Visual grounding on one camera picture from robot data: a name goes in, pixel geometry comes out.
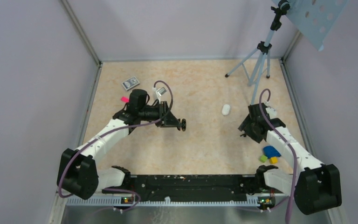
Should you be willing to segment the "white earbud charging case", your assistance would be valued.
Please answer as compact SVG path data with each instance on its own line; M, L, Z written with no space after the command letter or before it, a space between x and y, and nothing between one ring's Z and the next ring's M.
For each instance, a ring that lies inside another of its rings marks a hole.
M223 107L222 107L222 110L221 110L221 114L223 116L227 116L230 114L230 110L231 110L231 106L228 105L228 104L224 104Z

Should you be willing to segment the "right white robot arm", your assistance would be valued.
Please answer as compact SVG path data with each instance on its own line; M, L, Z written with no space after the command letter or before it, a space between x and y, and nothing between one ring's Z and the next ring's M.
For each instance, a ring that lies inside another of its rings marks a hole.
M296 206L305 215L341 206L338 168L311 155L279 118L270 118L264 103L248 106L248 112L238 128L244 132L243 136L257 143L266 141L293 168L293 174L288 174L277 166L261 165L255 174L256 189L268 192L274 188L293 196Z

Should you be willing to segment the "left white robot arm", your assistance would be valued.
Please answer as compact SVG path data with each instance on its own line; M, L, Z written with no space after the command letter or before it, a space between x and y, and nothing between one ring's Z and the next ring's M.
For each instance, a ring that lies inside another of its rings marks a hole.
M81 199L89 199L98 188L114 187L120 193L127 192L131 181L125 177L123 168L113 167L105 181L99 181L97 164L108 151L137 127L155 124L186 130L186 120L176 118L171 112L172 102L157 99L149 105L149 99L147 91L134 89L123 109L115 113L98 134L78 148L68 148L62 153L57 177L61 197L65 197L63 190Z

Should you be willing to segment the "black earbud charging case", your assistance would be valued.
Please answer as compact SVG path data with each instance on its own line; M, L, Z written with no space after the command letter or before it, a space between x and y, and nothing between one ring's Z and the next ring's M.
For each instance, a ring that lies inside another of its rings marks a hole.
M178 128L178 129L183 132L186 130L186 119L181 120L181 125L180 125L180 128Z

